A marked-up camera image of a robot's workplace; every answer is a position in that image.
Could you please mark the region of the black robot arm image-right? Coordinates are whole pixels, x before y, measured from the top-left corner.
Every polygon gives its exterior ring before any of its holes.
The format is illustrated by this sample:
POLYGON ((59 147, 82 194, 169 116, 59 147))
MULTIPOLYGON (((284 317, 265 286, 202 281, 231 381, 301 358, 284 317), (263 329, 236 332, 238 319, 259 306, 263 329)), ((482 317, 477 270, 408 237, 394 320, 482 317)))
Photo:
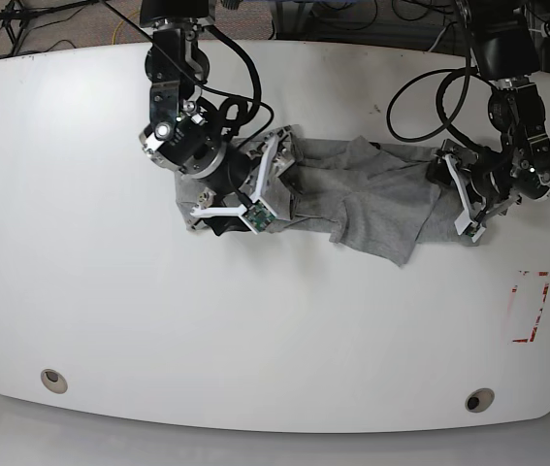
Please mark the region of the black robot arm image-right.
POLYGON ((499 202, 511 192, 540 201, 550 194, 550 138, 543 101, 531 76, 540 69, 521 1, 454 1, 463 31, 466 64, 442 70, 436 98, 439 128, 427 141, 448 132, 473 155, 456 161, 465 188, 479 201, 499 202), (501 134, 501 150, 474 142, 454 121, 462 110, 471 80, 491 88, 488 118, 501 134))

